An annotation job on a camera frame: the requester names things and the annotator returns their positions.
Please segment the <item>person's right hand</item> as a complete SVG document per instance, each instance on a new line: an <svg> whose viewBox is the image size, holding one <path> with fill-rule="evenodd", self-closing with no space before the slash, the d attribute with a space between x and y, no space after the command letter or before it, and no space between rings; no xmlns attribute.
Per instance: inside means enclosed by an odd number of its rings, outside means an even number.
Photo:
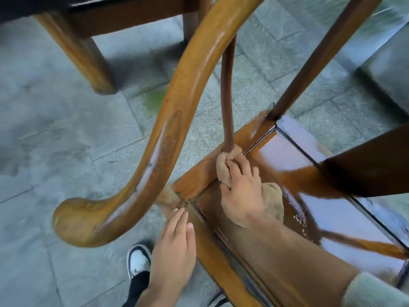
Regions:
<svg viewBox="0 0 409 307"><path fill-rule="evenodd" d="M259 170L257 167L251 168L253 183L246 183L239 179L241 172L238 156L234 161L227 160L226 163L232 177L232 196L225 198L226 206L245 228L250 229L264 214Z"/></svg>

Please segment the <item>person's left hand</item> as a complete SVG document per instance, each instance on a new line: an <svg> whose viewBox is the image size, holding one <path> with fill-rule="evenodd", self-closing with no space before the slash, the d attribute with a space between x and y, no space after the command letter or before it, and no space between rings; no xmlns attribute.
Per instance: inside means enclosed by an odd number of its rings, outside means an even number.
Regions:
<svg viewBox="0 0 409 307"><path fill-rule="evenodd" d="M149 285L183 289L190 280L196 264L196 254L189 254L187 251L188 216L185 210L185 232L170 238L161 238L160 235L157 240L153 249Z"/></svg>

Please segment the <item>tan cleaning cloth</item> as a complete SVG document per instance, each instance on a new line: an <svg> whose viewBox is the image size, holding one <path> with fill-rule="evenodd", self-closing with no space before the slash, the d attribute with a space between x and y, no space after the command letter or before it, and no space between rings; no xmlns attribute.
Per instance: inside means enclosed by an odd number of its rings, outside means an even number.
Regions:
<svg viewBox="0 0 409 307"><path fill-rule="evenodd" d="M216 159L216 173L218 180L225 184L228 188L232 187L232 177L229 172L226 161L234 161L237 156L243 155L242 149L234 145L231 152L221 152ZM273 182L265 182L261 184L261 193L263 198L263 207L267 214L273 216L280 223L284 222L284 204L282 190L278 184ZM226 217L239 227L245 226L238 221L232 214L232 211L226 206L225 198L222 195L221 206Z"/></svg>

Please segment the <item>person's left forearm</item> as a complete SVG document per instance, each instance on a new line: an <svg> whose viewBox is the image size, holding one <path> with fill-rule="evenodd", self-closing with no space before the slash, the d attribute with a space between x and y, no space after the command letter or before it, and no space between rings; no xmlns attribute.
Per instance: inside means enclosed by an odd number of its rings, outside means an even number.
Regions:
<svg viewBox="0 0 409 307"><path fill-rule="evenodd" d="M181 291L180 287L150 285L142 292L135 307L175 307Z"/></svg>

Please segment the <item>person's right forearm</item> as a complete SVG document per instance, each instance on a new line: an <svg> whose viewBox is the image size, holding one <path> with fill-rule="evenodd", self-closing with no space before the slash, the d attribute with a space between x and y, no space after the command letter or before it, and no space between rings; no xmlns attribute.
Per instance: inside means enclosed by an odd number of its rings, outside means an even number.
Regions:
<svg viewBox="0 0 409 307"><path fill-rule="evenodd" d="M309 307L340 307L350 282L360 273L263 212L247 213L243 223L267 244L278 265L275 280L284 291L294 289Z"/></svg>

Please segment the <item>black and white sneaker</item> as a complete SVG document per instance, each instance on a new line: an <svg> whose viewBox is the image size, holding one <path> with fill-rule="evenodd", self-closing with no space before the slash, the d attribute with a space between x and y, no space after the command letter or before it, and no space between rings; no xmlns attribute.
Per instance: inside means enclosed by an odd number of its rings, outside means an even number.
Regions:
<svg viewBox="0 0 409 307"><path fill-rule="evenodd" d="M151 251L143 243L137 243L130 248L126 257L129 279L142 272L151 271L151 256Z"/></svg>
<svg viewBox="0 0 409 307"><path fill-rule="evenodd" d="M227 296L220 292L216 295L207 307L233 307Z"/></svg>

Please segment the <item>black trouser leg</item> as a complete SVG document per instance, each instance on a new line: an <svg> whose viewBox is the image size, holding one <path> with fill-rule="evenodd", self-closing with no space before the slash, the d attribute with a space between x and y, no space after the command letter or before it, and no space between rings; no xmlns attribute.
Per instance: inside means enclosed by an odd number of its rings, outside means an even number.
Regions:
<svg viewBox="0 0 409 307"><path fill-rule="evenodd" d="M150 272L141 271L134 275L130 281L128 298L122 307L135 307L142 292L147 289L150 281Z"/></svg>

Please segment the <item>pale green sleeve cuff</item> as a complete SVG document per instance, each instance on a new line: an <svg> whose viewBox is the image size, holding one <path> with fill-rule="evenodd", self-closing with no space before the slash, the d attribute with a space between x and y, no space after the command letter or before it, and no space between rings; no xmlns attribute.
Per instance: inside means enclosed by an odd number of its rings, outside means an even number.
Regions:
<svg viewBox="0 0 409 307"><path fill-rule="evenodd" d="M359 273L342 296L341 307L409 307L409 295L369 273Z"/></svg>

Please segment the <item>dark wooden table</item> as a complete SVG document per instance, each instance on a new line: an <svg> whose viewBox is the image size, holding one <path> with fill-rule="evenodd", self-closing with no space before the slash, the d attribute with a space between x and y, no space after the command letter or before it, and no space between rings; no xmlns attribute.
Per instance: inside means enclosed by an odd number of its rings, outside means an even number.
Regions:
<svg viewBox="0 0 409 307"><path fill-rule="evenodd" d="M0 24L33 16L101 95L118 92L92 37L182 15L188 44L214 0L0 0Z"/></svg>

